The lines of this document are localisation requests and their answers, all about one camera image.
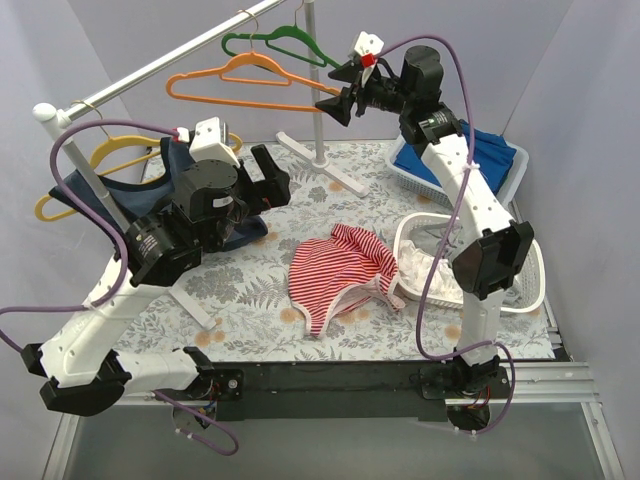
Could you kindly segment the orange plastic hanger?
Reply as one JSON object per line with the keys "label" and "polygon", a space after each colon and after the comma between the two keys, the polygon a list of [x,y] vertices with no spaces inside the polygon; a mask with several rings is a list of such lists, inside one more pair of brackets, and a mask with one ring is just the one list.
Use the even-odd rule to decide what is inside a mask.
{"label": "orange plastic hanger", "polygon": [[[300,42],[307,48],[309,54],[303,56],[297,52],[292,52],[280,47],[277,42],[282,39],[291,39]],[[195,95],[180,92],[176,87],[187,81],[215,78],[225,83],[254,85],[266,88],[289,88],[294,85],[300,85],[311,89],[314,93],[322,92],[331,98],[335,98],[340,94],[338,89],[325,85],[316,78],[300,76],[286,70],[271,56],[258,52],[255,49],[257,42],[263,43],[266,48],[272,51],[306,63],[311,67],[326,68],[330,66],[336,67],[338,65],[337,61],[323,52],[316,40],[309,33],[302,30],[295,23],[277,27],[269,33],[261,33],[259,31],[252,33],[227,33],[221,40],[221,48],[229,57],[229,60],[224,65],[174,74],[169,77],[165,84],[166,93],[169,97],[181,101],[299,113],[317,113],[319,109],[313,104],[274,103],[249,99]],[[233,74],[235,71],[245,67],[255,67],[259,70],[264,70],[270,73],[271,77],[269,79],[258,79],[238,77]]]}

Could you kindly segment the red white striped tank top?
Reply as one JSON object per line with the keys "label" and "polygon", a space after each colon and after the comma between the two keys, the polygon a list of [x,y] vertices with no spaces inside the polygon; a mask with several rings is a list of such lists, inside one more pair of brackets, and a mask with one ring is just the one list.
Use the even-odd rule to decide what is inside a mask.
{"label": "red white striped tank top", "polygon": [[306,321],[306,333],[321,338],[330,321],[371,299],[399,311],[400,279],[392,251],[372,231],[337,223],[326,239],[302,242],[288,273],[291,304]]}

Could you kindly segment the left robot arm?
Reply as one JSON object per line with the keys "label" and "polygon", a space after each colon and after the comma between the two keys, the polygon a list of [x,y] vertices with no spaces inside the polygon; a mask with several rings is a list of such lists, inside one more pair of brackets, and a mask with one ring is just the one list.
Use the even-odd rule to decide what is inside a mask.
{"label": "left robot arm", "polygon": [[116,343],[131,323],[209,253],[246,246],[265,234],[262,214],[286,206],[289,175],[263,144],[251,148],[262,173],[253,180],[220,127],[160,128],[164,174],[147,184],[97,175],[81,161],[57,176],[53,196],[83,214],[114,244],[114,254],[83,303],[49,340],[22,349],[44,379],[47,409],[89,417],[129,394],[234,401],[244,373],[217,367],[200,349],[130,354]]}

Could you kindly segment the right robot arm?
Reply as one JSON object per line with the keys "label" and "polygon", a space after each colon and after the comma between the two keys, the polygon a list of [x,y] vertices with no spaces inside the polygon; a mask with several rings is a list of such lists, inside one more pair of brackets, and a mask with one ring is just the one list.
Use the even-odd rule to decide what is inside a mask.
{"label": "right robot arm", "polygon": [[444,69],[438,51],[410,47],[400,74],[380,72],[388,66],[384,55],[377,47],[353,47],[348,61],[329,74],[343,83],[341,93],[317,106],[342,125],[368,108],[396,114],[405,143],[451,202],[450,222],[460,225],[463,238],[451,261],[463,292],[461,336],[452,353],[426,354],[428,363],[416,380],[429,392],[475,397],[503,371],[499,356],[506,349],[496,340],[501,307],[523,267],[534,231],[497,200],[473,160],[473,127],[461,126],[441,101]]}

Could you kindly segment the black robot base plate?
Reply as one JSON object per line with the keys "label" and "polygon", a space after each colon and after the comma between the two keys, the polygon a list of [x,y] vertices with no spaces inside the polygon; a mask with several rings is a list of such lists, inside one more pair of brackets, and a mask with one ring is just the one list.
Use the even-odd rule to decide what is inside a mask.
{"label": "black robot base plate", "polygon": [[213,402],[220,421],[413,418],[444,422],[446,403],[478,393],[507,398],[506,369],[468,369],[457,361],[216,363],[178,401]]}

